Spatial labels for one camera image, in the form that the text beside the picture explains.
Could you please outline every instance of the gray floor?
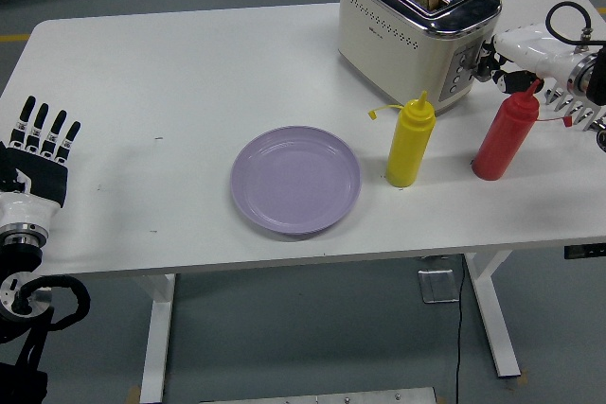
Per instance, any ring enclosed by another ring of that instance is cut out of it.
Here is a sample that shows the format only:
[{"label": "gray floor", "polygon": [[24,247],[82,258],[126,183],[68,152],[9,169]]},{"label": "gray floor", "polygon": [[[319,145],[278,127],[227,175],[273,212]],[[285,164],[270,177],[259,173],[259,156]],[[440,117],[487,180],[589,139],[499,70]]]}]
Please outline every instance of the gray floor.
[{"label": "gray floor", "polygon": [[[54,18],[337,1],[0,0],[0,35],[27,34]],[[0,89],[24,46],[0,43]],[[587,204],[587,216],[596,216]],[[459,257],[431,262],[460,279]],[[421,302],[417,270],[427,266],[406,259],[180,276],[165,402],[426,386],[440,403],[454,402],[458,312]],[[565,261],[561,249],[508,259],[495,285],[525,372],[509,379],[495,375],[468,282],[461,402],[605,402],[604,276],[606,259]],[[121,403],[140,383],[149,299],[129,279],[84,282],[91,313],[46,343],[48,404]],[[72,309],[68,294],[56,301],[61,312]],[[20,348],[0,346],[0,361],[15,361]]]}]

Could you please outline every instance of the yellow bottle nozzle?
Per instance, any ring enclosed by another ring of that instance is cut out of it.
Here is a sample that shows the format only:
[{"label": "yellow bottle nozzle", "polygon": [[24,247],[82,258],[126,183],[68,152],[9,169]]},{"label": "yellow bottle nozzle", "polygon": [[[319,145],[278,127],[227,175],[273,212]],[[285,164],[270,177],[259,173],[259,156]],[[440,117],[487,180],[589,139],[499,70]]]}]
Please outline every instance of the yellow bottle nozzle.
[{"label": "yellow bottle nozzle", "polygon": [[422,111],[423,109],[425,109],[425,101],[427,101],[427,92],[423,90],[420,94],[419,99],[415,103],[415,107],[419,111]]}]

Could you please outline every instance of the yellow bottle cap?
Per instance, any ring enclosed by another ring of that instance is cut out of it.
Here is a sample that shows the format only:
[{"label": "yellow bottle cap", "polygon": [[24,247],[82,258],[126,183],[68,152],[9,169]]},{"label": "yellow bottle cap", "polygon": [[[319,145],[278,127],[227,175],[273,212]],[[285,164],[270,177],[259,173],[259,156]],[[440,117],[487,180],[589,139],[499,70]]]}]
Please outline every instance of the yellow bottle cap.
[{"label": "yellow bottle cap", "polygon": [[418,124],[431,122],[436,116],[434,107],[427,101],[427,92],[423,90],[419,99],[411,99],[406,103],[401,115],[408,116],[408,120]]}]

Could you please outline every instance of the black robotic finger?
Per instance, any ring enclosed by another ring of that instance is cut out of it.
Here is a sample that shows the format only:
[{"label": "black robotic finger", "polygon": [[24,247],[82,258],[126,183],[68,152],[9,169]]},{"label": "black robotic finger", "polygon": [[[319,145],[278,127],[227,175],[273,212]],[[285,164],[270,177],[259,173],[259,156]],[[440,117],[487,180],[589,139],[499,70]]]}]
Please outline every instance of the black robotic finger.
[{"label": "black robotic finger", "polygon": [[15,125],[15,128],[12,129],[12,133],[10,134],[10,147],[15,149],[20,149],[23,147],[26,141],[27,122],[29,121],[31,112],[34,110],[35,104],[35,97],[27,97],[26,104],[24,104],[21,115],[19,115],[19,120],[17,120],[17,124]]},{"label": "black robotic finger", "polygon": [[42,144],[42,150],[40,154],[44,158],[52,158],[53,152],[55,151],[55,145],[57,144],[57,139],[59,139],[59,132],[63,126],[63,122],[67,117],[67,112],[61,110],[57,114],[57,118],[53,122],[53,126],[50,128],[50,133],[46,137],[45,141]]},{"label": "black robotic finger", "polygon": [[43,103],[34,120],[34,126],[31,127],[26,140],[26,151],[37,153],[40,145],[40,134],[45,125],[46,116],[48,115],[48,105]]},{"label": "black robotic finger", "polygon": [[63,163],[65,163],[65,161],[67,161],[67,155],[69,155],[69,151],[71,150],[72,143],[74,142],[74,139],[76,138],[76,134],[78,134],[79,130],[80,130],[80,122],[74,122],[72,124],[72,126],[70,127],[69,131],[67,132],[65,139],[63,139],[63,142],[57,149],[57,154],[55,155],[55,161],[57,163],[59,163],[60,165],[62,165]]},{"label": "black robotic finger", "polygon": [[[526,70],[512,71],[510,73],[503,70],[496,70],[492,73],[492,80],[499,90],[505,94],[515,94],[525,92],[528,87],[537,80],[537,75]],[[539,84],[535,93],[543,89],[544,81]]]}]

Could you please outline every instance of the yellow squeeze bottle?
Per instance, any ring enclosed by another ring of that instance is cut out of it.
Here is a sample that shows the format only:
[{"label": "yellow squeeze bottle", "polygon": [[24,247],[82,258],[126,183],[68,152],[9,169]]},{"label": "yellow squeeze bottle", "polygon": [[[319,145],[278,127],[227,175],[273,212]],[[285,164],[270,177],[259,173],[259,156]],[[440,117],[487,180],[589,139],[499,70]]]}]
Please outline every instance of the yellow squeeze bottle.
[{"label": "yellow squeeze bottle", "polygon": [[411,99],[404,106],[383,106],[370,111],[368,115],[374,120],[377,118],[376,111],[386,108],[400,109],[400,114],[387,158],[385,178],[399,188],[410,186],[417,179],[429,136],[436,125],[436,113],[427,101],[425,91],[419,99]]}]

